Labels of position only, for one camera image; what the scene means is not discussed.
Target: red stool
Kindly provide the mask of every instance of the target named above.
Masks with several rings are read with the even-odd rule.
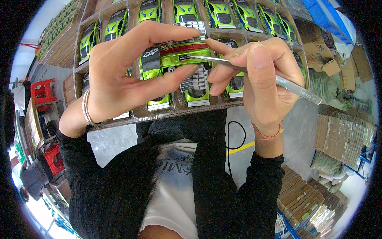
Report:
[[[44,158],[52,171],[53,176],[65,169],[61,157],[56,157],[57,162],[54,162],[54,157],[60,152],[58,143],[53,143],[44,153]]]
[[[54,82],[54,78],[50,80],[40,81],[31,84],[31,97],[34,97],[35,104],[44,104],[51,101],[56,101],[57,97],[52,96],[50,91],[50,83]],[[50,105],[37,107],[37,110],[40,112],[47,111]]]

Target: yellow floor line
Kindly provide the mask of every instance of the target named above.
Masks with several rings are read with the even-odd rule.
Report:
[[[243,146],[241,146],[240,148],[238,148],[236,150],[230,150],[230,154],[239,152],[240,150],[244,150],[244,149],[249,148],[249,147],[254,146],[254,145],[255,145],[255,141],[247,143],[246,145],[243,145]]]

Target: forearm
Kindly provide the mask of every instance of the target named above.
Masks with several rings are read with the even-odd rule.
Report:
[[[267,130],[264,135],[276,135],[279,128]],[[284,144],[281,134],[269,140],[262,140],[262,137],[255,132],[255,152],[263,158],[275,158],[283,154]]]
[[[73,102],[62,114],[58,127],[70,138],[78,138],[85,132],[88,123],[82,113],[82,96]]]

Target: black sleeve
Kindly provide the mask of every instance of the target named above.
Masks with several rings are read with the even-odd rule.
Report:
[[[68,173],[68,182],[72,188],[75,177],[87,179],[94,173],[101,170],[97,164],[92,147],[87,141],[87,134],[79,138],[70,138],[60,130],[57,131],[58,146],[63,159],[64,166]]]
[[[262,158],[253,152],[247,180],[239,189],[242,203],[240,227],[250,238],[275,238],[277,197],[285,174],[281,168],[283,162],[283,155]]]

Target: tweezers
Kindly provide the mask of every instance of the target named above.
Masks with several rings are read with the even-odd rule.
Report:
[[[217,64],[222,64],[222,65],[226,65],[228,67],[231,67],[231,68],[234,68],[236,70],[239,70],[239,71],[242,71],[242,72],[245,72],[245,73],[248,73],[247,71],[247,68],[246,67],[237,67],[237,66],[234,66],[230,63],[229,60],[226,60],[226,59],[221,59],[221,58],[216,58],[216,57],[205,57],[205,56],[200,56],[200,55],[187,55],[188,57],[193,57],[193,58],[198,58],[198,59],[202,59],[202,60],[206,60],[206,61],[209,61],[209,62],[214,62],[214,63],[217,63]],[[276,75],[276,84],[299,95],[299,96],[302,96],[304,98],[306,98],[307,100],[315,103],[315,104],[321,104],[321,98],[318,97],[317,95],[311,93],[310,91],[308,91],[307,89],[305,88],[302,88],[301,86],[281,77],[281,76],[278,76]]]

